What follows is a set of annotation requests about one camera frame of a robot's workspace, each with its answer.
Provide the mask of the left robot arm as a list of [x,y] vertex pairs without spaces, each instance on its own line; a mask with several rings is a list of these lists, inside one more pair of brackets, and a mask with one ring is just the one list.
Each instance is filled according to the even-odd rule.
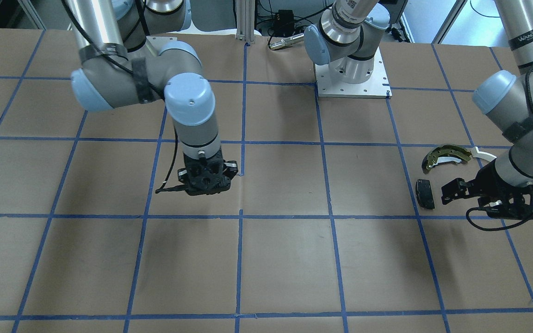
[[[442,187],[444,205],[478,198],[472,211],[495,219],[533,219],[533,0],[495,2],[519,75],[500,70],[473,93],[472,101],[512,143],[507,153],[478,171],[475,179],[455,179]],[[349,68],[371,70],[389,13],[376,0],[337,0],[317,25],[304,32],[307,54],[316,65],[341,63],[341,78],[350,84]]]

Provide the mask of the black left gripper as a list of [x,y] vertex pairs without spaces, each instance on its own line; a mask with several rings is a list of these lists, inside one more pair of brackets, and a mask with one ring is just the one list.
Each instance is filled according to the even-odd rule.
[[472,181],[453,179],[441,188],[443,205],[478,196],[478,208],[486,211],[491,218],[517,221],[533,219],[533,184],[514,187],[506,183],[497,174],[494,162],[478,171],[475,186]]

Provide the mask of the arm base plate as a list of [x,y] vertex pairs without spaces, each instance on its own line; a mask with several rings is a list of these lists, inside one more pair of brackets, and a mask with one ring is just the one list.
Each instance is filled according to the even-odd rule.
[[156,52],[159,52],[163,46],[172,41],[177,41],[177,37],[173,36],[146,36],[147,45],[153,47]]
[[345,57],[326,65],[314,65],[318,95],[330,98],[389,99],[388,75],[379,48],[372,59]]

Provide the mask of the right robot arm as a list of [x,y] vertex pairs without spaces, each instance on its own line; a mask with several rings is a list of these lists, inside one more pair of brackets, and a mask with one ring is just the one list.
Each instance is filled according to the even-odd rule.
[[180,185],[157,192],[190,196],[228,191],[238,173],[235,160],[223,158],[216,98],[195,50],[182,41],[159,48],[151,35],[190,27],[188,0],[64,0],[72,21],[80,69],[71,84],[90,112],[163,100],[177,141],[183,145]]

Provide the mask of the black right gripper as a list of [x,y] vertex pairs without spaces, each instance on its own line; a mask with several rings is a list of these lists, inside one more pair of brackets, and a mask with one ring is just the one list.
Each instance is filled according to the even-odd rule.
[[231,180],[239,168],[236,160],[226,161],[221,150],[210,157],[195,160],[184,155],[184,168],[178,170],[181,183],[176,191],[185,191],[189,196],[212,195],[230,190]]

